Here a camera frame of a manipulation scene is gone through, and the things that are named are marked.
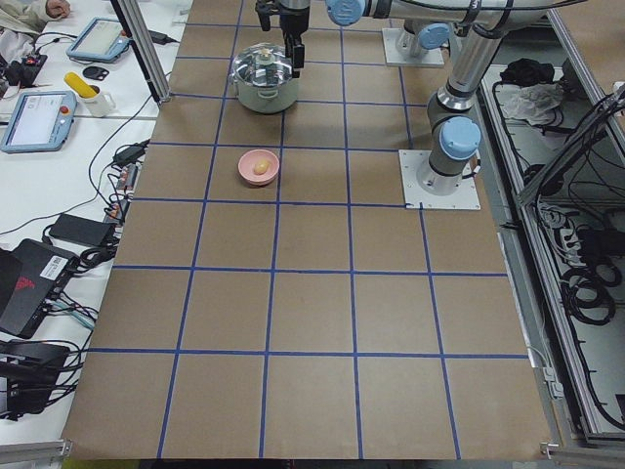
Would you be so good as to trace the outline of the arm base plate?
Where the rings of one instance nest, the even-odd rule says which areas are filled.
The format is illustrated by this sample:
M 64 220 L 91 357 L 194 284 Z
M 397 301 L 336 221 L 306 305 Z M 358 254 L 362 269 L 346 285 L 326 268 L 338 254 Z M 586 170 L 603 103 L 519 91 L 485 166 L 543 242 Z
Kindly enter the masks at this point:
M 404 206 L 424 210 L 480 210 L 471 162 L 456 176 L 441 176 L 430 166 L 429 150 L 398 152 Z
M 383 28 L 382 38 L 388 66 L 444 67 L 441 48 L 424 48 L 403 28 Z

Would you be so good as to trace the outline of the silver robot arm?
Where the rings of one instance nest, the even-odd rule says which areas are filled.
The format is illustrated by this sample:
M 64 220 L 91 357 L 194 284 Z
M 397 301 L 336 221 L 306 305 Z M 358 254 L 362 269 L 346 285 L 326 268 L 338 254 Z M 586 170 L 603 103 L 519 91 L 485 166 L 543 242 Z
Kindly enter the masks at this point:
M 372 13 L 375 19 L 385 19 L 386 3 L 373 6 L 370 1 L 328 1 L 329 18 L 339 26 L 352 25 Z M 271 29 L 271 17 L 279 17 L 286 57 L 291 60 L 292 76 L 300 76 L 305 66 L 306 48 L 303 34 L 310 25 L 311 3 L 309 1 L 258 1 L 255 11 L 264 31 Z M 406 20 L 402 28 L 382 30 L 386 64 L 393 66 L 442 67 L 444 58 L 441 48 L 448 42 L 449 25 L 443 22 Z
M 427 22 L 448 22 L 469 31 L 446 83 L 428 104 L 435 133 L 442 122 L 466 117 L 475 93 L 502 42 L 512 30 L 538 20 L 548 9 L 540 1 L 328 1 L 328 17 L 347 26 L 363 17 Z

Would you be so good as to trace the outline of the person hand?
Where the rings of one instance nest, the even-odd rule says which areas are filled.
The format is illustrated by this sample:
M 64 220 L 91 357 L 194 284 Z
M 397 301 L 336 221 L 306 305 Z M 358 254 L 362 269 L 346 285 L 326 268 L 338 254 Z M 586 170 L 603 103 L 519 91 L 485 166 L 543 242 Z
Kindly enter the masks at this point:
M 67 0 L 47 0 L 45 8 L 46 14 L 54 20 L 65 19 L 71 13 L 71 6 Z

